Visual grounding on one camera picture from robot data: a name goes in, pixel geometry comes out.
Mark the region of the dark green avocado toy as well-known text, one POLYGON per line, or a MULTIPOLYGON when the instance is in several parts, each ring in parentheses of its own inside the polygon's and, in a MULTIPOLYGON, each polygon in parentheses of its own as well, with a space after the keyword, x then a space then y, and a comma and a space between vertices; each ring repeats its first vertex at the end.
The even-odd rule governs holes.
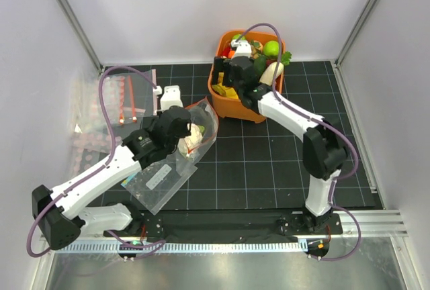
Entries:
POLYGON ((253 63, 255 73, 259 77, 265 72, 265 69, 267 68, 267 57, 264 55, 258 56, 253 63))

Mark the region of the white cauliflower toy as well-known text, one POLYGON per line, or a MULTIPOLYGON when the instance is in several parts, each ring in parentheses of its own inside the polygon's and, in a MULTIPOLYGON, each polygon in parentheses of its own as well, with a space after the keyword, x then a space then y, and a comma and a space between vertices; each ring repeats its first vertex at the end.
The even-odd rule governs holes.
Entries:
POLYGON ((206 128, 202 125, 192 123, 190 132, 189 136, 179 140, 177 148, 186 159, 197 162, 202 158, 202 150, 206 144, 204 140, 206 128))

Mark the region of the orange zipper clear bag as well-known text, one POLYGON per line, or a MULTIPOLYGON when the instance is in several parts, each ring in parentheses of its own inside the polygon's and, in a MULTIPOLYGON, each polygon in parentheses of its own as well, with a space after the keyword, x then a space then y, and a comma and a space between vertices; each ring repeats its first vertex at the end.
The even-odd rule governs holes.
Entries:
POLYGON ((191 114, 191 135, 179 140, 175 151, 176 171, 185 180, 197 171, 197 163, 215 143, 219 119, 208 98, 189 105, 191 114))

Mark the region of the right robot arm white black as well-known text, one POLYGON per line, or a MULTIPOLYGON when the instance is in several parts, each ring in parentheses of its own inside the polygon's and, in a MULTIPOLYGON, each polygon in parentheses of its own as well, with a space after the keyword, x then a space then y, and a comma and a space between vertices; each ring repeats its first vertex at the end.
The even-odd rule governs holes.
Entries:
POLYGON ((218 79, 237 94, 235 99, 212 94, 220 117, 255 123, 271 119, 301 141, 302 162, 310 175, 302 224, 307 232, 319 233, 332 215, 334 181, 348 158, 347 143, 337 123, 296 105, 271 85, 260 82, 252 58, 215 57, 208 86, 218 79))

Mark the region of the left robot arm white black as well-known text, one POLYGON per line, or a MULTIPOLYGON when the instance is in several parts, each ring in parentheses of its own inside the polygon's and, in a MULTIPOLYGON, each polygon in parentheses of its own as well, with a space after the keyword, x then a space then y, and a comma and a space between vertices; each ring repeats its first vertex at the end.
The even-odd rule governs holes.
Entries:
POLYGON ((51 250, 65 248, 84 235, 139 234, 144 218, 131 202, 105 207, 90 203, 116 183, 166 159, 180 139, 190 134, 191 113, 183 107, 144 117, 140 128, 114 146, 105 159, 55 188, 40 185, 32 191, 31 231, 39 228, 51 250))

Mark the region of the red zipper clear bag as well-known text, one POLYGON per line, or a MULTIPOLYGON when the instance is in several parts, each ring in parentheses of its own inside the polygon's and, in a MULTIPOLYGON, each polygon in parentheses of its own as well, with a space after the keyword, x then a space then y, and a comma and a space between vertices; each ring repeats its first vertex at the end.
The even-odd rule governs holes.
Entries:
POLYGON ((136 123, 137 114, 134 100, 134 90, 130 75, 120 76, 120 115, 119 124, 136 123))

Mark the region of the blue zipper clear bag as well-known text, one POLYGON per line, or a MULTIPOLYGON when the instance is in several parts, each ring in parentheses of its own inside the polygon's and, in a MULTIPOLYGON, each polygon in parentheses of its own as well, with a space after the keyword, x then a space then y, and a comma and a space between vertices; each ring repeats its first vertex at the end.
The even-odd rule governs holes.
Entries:
POLYGON ((146 210, 157 215, 197 169, 192 163, 164 160, 130 175, 121 186, 146 210))

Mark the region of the yellow banana bunch toy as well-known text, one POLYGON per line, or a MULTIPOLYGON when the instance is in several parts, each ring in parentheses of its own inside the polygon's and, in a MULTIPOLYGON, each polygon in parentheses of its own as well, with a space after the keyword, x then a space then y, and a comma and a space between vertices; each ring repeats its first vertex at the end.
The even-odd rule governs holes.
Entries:
POLYGON ((236 91, 232 87, 227 87, 222 84, 223 79, 224 79, 224 73, 223 72, 218 73, 218 79, 216 80, 216 84, 212 84, 213 91, 222 97, 238 100, 239 97, 236 91))

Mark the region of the white radish toy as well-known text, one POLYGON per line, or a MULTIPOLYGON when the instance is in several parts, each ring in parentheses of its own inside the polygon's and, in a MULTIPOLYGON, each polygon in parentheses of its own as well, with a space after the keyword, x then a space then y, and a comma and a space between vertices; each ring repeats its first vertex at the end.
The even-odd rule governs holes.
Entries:
POLYGON ((261 75, 259 82, 266 85, 272 85, 273 80, 276 80, 283 71, 284 65, 282 63, 277 66, 277 62, 272 62, 261 75))

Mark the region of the orange plastic basket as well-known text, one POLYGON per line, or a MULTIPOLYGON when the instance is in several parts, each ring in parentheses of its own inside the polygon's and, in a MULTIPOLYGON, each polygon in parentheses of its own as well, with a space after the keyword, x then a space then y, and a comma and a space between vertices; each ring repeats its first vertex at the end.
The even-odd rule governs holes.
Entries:
MULTIPOLYGON (((240 32, 243 32, 243 30, 230 30, 224 33, 219 39, 215 56, 220 56, 223 52, 226 52, 226 49, 230 49, 229 46, 232 37, 234 35, 239 34, 240 32)), ((248 41, 255 40, 262 44, 265 44, 266 42, 271 40, 277 41, 277 37, 275 34, 270 34, 267 32, 250 31, 245 35, 245 37, 248 41)), ((265 121, 265 117, 244 107, 238 98, 220 95, 212 88, 213 85, 217 84, 218 78, 214 75, 214 64, 212 64, 208 79, 208 90, 212 96, 213 108, 219 117, 243 119, 255 122, 256 124, 265 121)))

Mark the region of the green apple toy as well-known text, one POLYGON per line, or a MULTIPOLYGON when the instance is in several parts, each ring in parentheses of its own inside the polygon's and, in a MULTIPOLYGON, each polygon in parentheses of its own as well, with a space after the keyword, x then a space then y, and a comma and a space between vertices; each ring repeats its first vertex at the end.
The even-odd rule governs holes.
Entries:
POLYGON ((271 40, 264 44, 263 54, 266 57, 276 58, 279 53, 280 53, 280 45, 278 41, 271 40))

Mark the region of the black grid mat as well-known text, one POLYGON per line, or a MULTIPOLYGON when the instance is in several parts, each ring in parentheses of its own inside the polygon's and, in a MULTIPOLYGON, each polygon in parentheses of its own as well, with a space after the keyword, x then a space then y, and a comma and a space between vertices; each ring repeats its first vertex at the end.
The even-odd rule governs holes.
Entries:
MULTIPOLYGON (((157 84, 179 85, 184 106, 208 98, 211 64, 162 64, 135 66, 155 69, 157 84)), ((347 138, 355 137, 329 61, 292 62, 284 73, 282 95, 330 120, 338 119, 347 138)), ((218 137, 197 163, 197 171, 176 192, 164 210, 299 208, 309 188, 309 174, 302 162, 302 143, 273 120, 260 124, 221 118, 218 137)), ((74 148, 66 179, 80 174, 106 154, 74 148)), ((348 209, 382 209, 380 196, 371 187, 362 162, 355 175, 337 184, 334 202, 348 209)), ((130 200, 141 204, 117 183, 90 206, 130 200)))

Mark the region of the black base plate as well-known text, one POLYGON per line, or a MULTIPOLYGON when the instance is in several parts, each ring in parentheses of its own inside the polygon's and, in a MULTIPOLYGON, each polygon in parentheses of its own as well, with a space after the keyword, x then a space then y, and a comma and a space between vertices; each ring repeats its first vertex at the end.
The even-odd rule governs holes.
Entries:
POLYGON ((272 236, 341 235, 339 215, 322 218, 291 209, 170 210, 153 215, 144 211, 125 228, 112 228, 119 236, 139 236, 169 242, 232 242, 272 236))

